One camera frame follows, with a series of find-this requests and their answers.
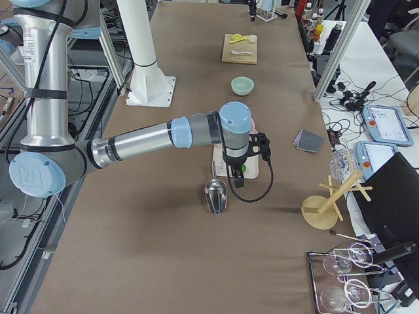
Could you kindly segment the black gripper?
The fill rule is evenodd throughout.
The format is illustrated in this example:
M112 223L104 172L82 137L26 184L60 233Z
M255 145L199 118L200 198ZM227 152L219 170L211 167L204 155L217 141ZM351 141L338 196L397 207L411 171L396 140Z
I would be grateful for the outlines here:
M248 7L249 7L249 14L251 16L255 16L256 15L256 0L248 0L247 1Z
M244 172L243 172L243 165L246 162L245 157L231 157L226 156L224 157L224 161L226 165L231 168L232 176L234 177L234 184L236 188L242 188L245 184Z

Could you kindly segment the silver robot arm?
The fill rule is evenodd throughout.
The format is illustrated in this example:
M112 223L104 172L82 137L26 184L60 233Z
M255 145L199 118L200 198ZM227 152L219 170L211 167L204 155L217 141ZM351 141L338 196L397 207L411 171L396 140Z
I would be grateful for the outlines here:
M180 117L108 139L75 141L68 130L67 38L74 31L99 37L98 1L14 1L23 30L27 134L9 163L16 188L46 198L85 175L133 156L167 147L222 144L237 186L254 155L251 112L237 101L217 112Z

